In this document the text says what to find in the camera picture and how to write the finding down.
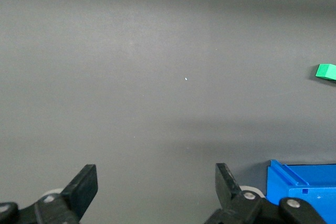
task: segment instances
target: green cube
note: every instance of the green cube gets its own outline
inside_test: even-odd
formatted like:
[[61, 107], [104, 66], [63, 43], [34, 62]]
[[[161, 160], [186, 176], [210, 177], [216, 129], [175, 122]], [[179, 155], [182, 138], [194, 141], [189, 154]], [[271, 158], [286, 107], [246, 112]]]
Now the green cube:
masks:
[[336, 66], [333, 64], [320, 64], [316, 77], [326, 80], [336, 80]]

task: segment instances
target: blue plastic bin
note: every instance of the blue plastic bin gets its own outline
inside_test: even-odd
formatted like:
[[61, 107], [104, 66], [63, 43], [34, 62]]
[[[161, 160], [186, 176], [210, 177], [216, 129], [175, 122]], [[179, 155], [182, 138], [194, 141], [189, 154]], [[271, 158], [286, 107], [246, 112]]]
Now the blue plastic bin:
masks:
[[335, 224], [336, 165], [283, 165], [271, 160], [266, 197], [276, 205], [284, 197], [304, 199], [328, 224]]

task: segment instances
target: blue container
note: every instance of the blue container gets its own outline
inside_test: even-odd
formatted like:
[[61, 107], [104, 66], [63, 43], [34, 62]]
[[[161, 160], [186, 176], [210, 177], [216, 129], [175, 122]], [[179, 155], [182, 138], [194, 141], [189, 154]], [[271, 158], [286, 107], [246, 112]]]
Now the blue container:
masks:
[[283, 165], [271, 160], [266, 197], [276, 205], [284, 197], [304, 199], [328, 224], [335, 224], [336, 165]]

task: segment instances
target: gray surface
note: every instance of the gray surface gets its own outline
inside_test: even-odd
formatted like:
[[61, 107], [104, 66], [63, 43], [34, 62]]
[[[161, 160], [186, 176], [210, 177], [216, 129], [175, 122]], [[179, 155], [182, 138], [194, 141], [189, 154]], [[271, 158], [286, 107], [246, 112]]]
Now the gray surface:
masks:
[[203, 223], [216, 162], [336, 162], [336, 0], [0, 0], [0, 33], [1, 201], [95, 163], [83, 224]]

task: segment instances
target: metal bolt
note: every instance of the metal bolt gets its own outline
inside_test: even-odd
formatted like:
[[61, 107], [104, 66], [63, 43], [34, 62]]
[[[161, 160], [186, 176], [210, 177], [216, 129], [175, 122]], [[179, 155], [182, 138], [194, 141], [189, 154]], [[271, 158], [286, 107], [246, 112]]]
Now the metal bolt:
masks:
[[0, 212], [5, 212], [9, 209], [9, 205], [4, 205], [2, 207], [0, 207]]
[[298, 203], [296, 200], [294, 199], [289, 199], [287, 200], [287, 204], [291, 207], [294, 207], [294, 208], [299, 208], [300, 207], [300, 203]]
[[253, 193], [250, 193], [249, 191], [244, 193], [244, 197], [249, 200], [254, 200], [256, 198], [256, 196]]
[[55, 198], [52, 195], [49, 195], [47, 198], [43, 200], [44, 203], [50, 203], [54, 200]]

